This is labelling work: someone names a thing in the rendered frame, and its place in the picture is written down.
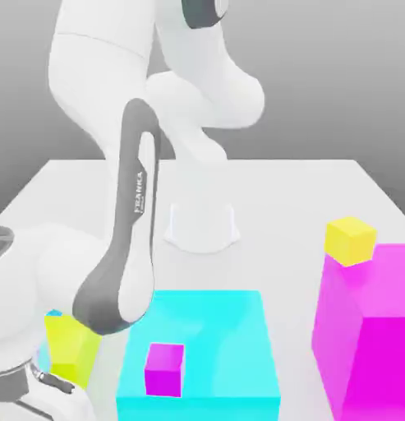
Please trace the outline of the large cyan box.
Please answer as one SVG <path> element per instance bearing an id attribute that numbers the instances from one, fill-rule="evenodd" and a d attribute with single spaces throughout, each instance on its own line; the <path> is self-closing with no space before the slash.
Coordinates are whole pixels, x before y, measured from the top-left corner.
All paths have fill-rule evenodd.
<path id="1" fill-rule="evenodd" d="M 185 347 L 182 397 L 145 393 L 153 343 Z M 129 330 L 118 421 L 278 421 L 281 395 L 260 293 L 159 290 Z"/>

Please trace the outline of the large lime box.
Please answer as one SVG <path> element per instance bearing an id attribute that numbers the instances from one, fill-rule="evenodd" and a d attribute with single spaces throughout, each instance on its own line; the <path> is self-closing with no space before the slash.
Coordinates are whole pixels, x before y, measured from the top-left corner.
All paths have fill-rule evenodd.
<path id="1" fill-rule="evenodd" d="M 46 315 L 44 323 L 46 342 L 40 349 L 40 368 L 86 389 L 102 336 L 68 315 Z"/>

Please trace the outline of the large magenta box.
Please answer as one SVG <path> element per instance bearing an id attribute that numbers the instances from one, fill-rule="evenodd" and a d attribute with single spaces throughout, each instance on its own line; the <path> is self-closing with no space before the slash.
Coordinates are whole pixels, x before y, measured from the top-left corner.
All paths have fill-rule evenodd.
<path id="1" fill-rule="evenodd" d="M 334 421 L 405 421 L 405 243 L 324 259 L 312 349 Z"/>

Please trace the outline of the small magenta cube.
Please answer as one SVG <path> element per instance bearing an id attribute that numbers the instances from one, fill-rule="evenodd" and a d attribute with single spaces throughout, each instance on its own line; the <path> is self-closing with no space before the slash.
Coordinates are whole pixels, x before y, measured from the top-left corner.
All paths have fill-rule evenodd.
<path id="1" fill-rule="evenodd" d="M 151 343 L 144 369 L 146 395 L 181 397 L 185 362 L 184 344 Z"/>

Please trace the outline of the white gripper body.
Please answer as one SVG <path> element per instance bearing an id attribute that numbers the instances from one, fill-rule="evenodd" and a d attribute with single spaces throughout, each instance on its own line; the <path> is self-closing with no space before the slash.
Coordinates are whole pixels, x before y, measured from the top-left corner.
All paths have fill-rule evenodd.
<path id="1" fill-rule="evenodd" d="M 42 416 L 44 421 L 97 421 L 93 405 L 80 387 L 71 394 L 52 387 L 31 389 L 14 404 Z"/>

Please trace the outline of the small yellow cube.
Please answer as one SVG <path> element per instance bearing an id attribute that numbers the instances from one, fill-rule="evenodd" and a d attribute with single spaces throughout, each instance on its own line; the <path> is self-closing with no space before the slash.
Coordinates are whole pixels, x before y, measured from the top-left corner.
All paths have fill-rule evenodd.
<path id="1" fill-rule="evenodd" d="M 357 217 L 347 216 L 326 225 L 324 252 L 342 266 L 355 266 L 372 259 L 376 239 L 375 228 Z"/>

